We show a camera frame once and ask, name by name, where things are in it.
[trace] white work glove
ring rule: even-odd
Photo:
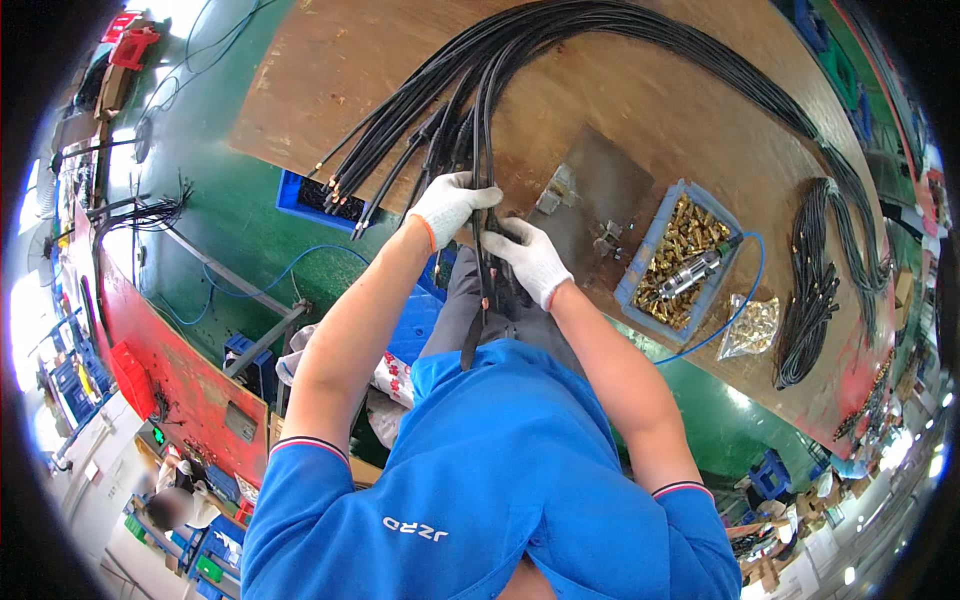
[[[547,234],[523,219],[501,219],[500,226],[520,238],[520,244],[511,242],[499,233],[484,231],[480,240],[484,250],[499,256],[514,268],[516,279],[544,311],[550,311],[550,302],[557,287],[573,275],[557,255]]]
[[[468,189],[472,179],[470,171],[437,177],[407,213],[408,220],[417,218],[426,225],[434,251],[450,243],[471,212],[496,206],[503,200],[498,187]]]

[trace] green floor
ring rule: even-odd
[[[239,21],[247,3],[215,2],[198,26],[191,48],[220,37]],[[260,11],[247,31],[216,66],[186,86],[173,105],[156,117],[156,140],[140,175],[141,190],[153,194],[175,194],[178,170],[196,182],[196,191],[178,229],[205,252],[255,285],[273,281],[298,254],[317,244],[350,246],[371,257],[396,225],[396,218],[371,229],[359,243],[350,243],[346,234],[325,228],[274,208],[280,169],[255,158],[235,153],[227,138],[254,70],[273,37],[274,30],[293,0],[278,0]],[[183,15],[174,23],[185,36],[195,15]],[[167,43],[165,60],[176,63],[183,56],[182,39]],[[139,118],[144,102],[166,70],[151,68],[156,55],[135,82],[135,91],[117,128],[130,129]],[[167,95],[162,89],[157,99]],[[116,137],[132,137],[120,132]],[[119,150],[111,161],[110,198],[129,195],[131,162]],[[114,259],[130,265],[130,233],[117,242]],[[164,307],[160,297],[186,321],[200,314],[207,300],[207,283],[200,262],[162,234],[143,236],[148,247],[146,266],[137,282],[143,295]],[[300,293],[315,303],[306,322],[317,321],[325,310],[358,276],[362,265],[345,252],[322,250],[303,259],[294,269]],[[297,295],[290,277],[281,281],[271,295],[292,303]],[[185,337],[211,361],[220,362],[221,346],[234,332],[257,338],[278,317],[259,303],[217,293],[204,317],[192,326],[183,326]],[[660,358],[667,351],[620,325],[620,330],[648,356]],[[753,403],[722,381],[701,369],[678,360],[662,369],[684,415],[687,438],[698,466],[728,478],[742,477],[767,447],[780,452],[791,472],[795,489],[805,488],[812,461],[805,447],[809,439],[792,425]]]

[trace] wall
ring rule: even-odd
[[[48,480],[48,492],[93,568],[124,505],[148,473],[132,442],[141,424],[123,396],[114,395],[67,449],[64,461],[73,462],[72,470],[55,472]],[[91,464],[98,469],[92,480],[84,473]]]

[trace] person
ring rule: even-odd
[[[208,527],[227,508],[207,488],[205,479],[199,463],[167,454],[160,463],[154,494],[146,502],[147,516],[162,531],[181,525]]]
[[[406,298],[430,254],[502,199],[470,181],[437,177],[307,343],[246,535],[243,597],[738,597],[740,570],[666,382],[520,219],[501,221],[519,243],[491,231],[482,243],[536,312],[514,324],[491,315],[462,369],[482,299],[475,257],[460,251],[412,368],[414,408],[379,480],[354,490],[351,416]]]

